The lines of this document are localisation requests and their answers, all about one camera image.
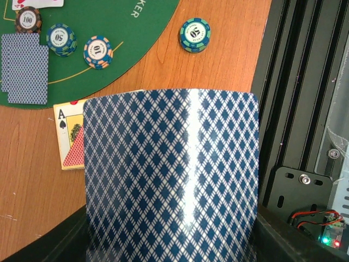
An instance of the wooden table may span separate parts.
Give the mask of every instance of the wooden table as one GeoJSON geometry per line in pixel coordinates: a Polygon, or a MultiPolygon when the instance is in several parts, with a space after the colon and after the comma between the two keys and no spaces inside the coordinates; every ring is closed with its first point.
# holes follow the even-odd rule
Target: wooden table
{"type": "MultiPolygon", "coordinates": [[[[92,96],[179,87],[248,92],[270,3],[181,0],[149,52],[121,78],[92,96]],[[200,54],[185,52],[178,42],[178,30],[191,17],[204,18],[212,28],[211,41],[200,54]]],[[[2,260],[83,206],[85,181],[83,170],[61,170],[52,108],[1,106],[0,119],[2,260]]]]}

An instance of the bolt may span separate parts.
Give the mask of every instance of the bolt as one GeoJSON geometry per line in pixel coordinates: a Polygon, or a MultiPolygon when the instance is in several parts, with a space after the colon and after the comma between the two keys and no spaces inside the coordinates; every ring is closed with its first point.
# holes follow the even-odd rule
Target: bolt
{"type": "Polygon", "coordinates": [[[327,151],[327,155],[331,159],[337,159],[340,156],[340,152],[337,149],[331,149],[331,150],[327,151]]]}
{"type": "Polygon", "coordinates": [[[300,183],[302,183],[302,184],[310,184],[311,179],[310,179],[310,177],[309,177],[308,175],[302,174],[302,175],[300,175],[300,177],[299,177],[299,181],[300,181],[300,183]]]}

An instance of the green felt surface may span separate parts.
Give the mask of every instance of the green felt surface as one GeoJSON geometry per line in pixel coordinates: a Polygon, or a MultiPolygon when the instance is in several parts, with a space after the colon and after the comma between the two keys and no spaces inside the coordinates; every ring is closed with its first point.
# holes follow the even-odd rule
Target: green felt surface
{"type": "MultiPolygon", "coordinates": [[[[0,91],[0,105],[39,109],[86,97],[130,69],[159,38],[179,0],[66,0],[64,7],[43,8],[40,44],[46,45],[46,32],[55,23],[65,23],[74,31],[78,47],[69,57],[59,57],[50,50],[49,99],[47,105],[8,104],[0,91]],[[132,16],[136,10],[138,17],[132,16]],[[83,46],[94,35],[104,35],[112,43],[113,62],[103,70],[89,69],[83,59],[83,46]]],[[[12,0],[1,0],[0,32],[15,33],[12,0]]]]}

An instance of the ace of spades card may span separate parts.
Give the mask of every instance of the ace of spades card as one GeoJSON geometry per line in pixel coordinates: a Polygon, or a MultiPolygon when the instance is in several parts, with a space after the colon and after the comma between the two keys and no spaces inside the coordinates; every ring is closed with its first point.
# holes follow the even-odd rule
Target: ace of spades card
{"type": "Polygon", "coordinates": [[[85,101],[53,106],[62,170],[84,167],[82,112],[85,101]]]}

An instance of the blue patterned card back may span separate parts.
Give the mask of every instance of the blue patterned card back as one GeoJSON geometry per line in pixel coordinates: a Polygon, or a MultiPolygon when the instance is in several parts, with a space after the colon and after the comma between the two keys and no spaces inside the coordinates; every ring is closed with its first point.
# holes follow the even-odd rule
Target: blue patterned card back
{"type": "Polygon", "coordinates": [[[85,102],[87,261],[255,261],[258,103],[156,90],[85,102]]]}

